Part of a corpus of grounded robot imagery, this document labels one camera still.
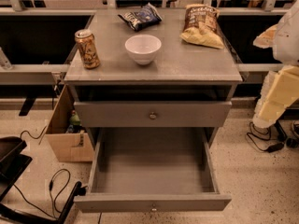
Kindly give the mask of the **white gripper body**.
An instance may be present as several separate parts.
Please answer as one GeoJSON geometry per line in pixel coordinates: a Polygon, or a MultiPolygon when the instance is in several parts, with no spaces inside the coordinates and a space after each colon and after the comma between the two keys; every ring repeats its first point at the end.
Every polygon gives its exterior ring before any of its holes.
{"type": "Polygon", "coordinates": [[[287,64],[299,64],[299,0],[278,22],[272,49],[276,60],[287,64]]]}

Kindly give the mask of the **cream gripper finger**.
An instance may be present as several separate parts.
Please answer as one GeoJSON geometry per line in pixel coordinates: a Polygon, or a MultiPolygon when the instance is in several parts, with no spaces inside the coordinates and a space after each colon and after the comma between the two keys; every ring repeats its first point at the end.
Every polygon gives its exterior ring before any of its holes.
{"type": "Polygon", "coordinates": [[[271,48],[273,46],[273,40],[277,27],[278,26],[275,24],[266,29],[254,39],[253,45],[261,49],[271,48]]]}
{"type": "Polygon", "coordinates": [[[270,71],[265,77],[261,98],[254,110],[253,124],[268,128],[299,99],[299,67],[285,65],[278,72],[270,71]]]}

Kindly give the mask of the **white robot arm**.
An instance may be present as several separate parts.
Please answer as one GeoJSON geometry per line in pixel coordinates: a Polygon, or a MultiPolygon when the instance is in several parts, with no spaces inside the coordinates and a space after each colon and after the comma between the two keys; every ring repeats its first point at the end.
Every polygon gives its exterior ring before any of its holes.
{"type": "Polygon", "coordinates": [[[254,110],[253,124],[268,128],[299,99],[299,1],[278,24],[259,34],[253,45],[271,48],[274,59],[283,64],[279,71],[269,71],[264,78],[261,97],[254,110]]]}

